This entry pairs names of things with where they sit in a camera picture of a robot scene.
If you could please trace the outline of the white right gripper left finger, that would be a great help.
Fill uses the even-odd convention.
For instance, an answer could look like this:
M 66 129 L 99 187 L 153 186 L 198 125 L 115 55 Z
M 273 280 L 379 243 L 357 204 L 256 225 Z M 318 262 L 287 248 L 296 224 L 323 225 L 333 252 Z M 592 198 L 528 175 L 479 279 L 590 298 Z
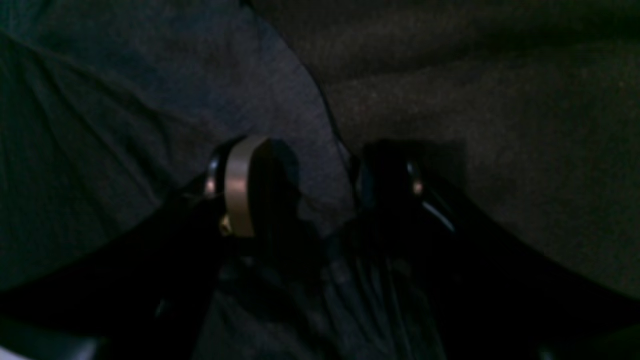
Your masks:
M 269 258 L 284 179 L 274 142 L 219 146 L 204 173 L 100 250 L 1 293 L 3 360 L 189 360 L 219 273 Z

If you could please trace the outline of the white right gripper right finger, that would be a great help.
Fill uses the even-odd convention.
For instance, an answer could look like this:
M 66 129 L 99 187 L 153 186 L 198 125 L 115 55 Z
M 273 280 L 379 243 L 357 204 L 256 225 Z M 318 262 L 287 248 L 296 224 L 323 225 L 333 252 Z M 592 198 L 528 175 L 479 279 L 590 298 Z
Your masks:
M 542 255 L 425 164 L 416 143 L 363 148 L 374 248 L 405 261 L 449 360 L 637 360 L 639 301 Z

